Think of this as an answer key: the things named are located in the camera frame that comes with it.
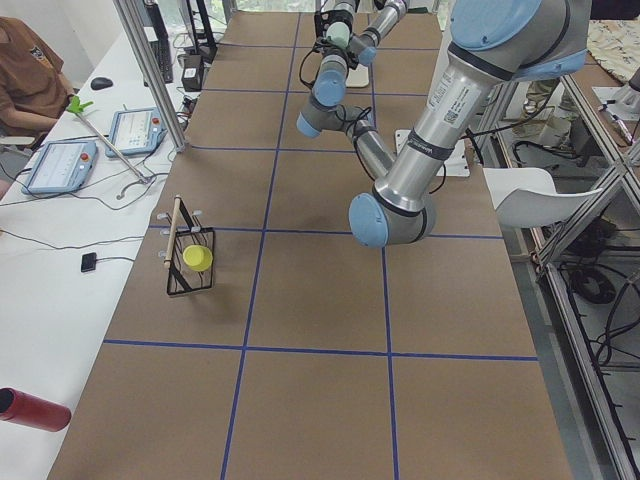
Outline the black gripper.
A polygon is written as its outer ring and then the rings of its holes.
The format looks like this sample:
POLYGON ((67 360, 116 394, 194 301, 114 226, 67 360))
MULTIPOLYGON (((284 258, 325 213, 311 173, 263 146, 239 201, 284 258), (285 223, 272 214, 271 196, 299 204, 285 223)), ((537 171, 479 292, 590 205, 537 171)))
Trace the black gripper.
POLYGON ((344 23, 352 31, 354 13, 349 10, 329 10, 326 12, 316 11, 314 13, 315 36, 324 37, 328 28, 336 23, 344 23))
POLYGON ((353 52, 349 51, 347 47, 335 45, 328 39, 317 39, 312 51, 321 54, 323 59, 329 61, 343 60, 347 69, 355 70, 359 65, 357 56, 353 52))

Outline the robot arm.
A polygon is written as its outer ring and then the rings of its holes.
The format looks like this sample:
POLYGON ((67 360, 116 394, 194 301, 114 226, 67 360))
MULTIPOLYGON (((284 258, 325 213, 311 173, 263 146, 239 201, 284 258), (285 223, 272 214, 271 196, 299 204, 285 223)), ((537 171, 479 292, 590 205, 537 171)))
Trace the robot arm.
POLYGON ((385 175, 394 159, 371 120, 372 109, 343 103, 349 73, 370 66, 384 37, 407 14, 406 1, 378 1, 378 16, 360 34, 353 23, 357 1, 337 1, 327 11, 314 13, 316 38, 311 51, 321 55, 314 79, 302 84, 309 96, 301 109, 298 131, 316 138, 324 131, 342 132, 351 142, 358 160, 371 180, 385 175))
POLYGON ((458 1, 451 13, 448 65, 397 154, 384 144, 367 113, 343 104, 349 70, 370 65, 382 39, 406 15, 405 1, 385 2, 360 35, 358 7, 339 1, 317 29, 322 60, 298 119, 311 138, 340 131, 373 175, 368 193, 349 207, 358 242, 372 248, 409 244, 429 234, 435 209, 429 185, 495 85, 558 78, 585 62, 589 1, 458 1))

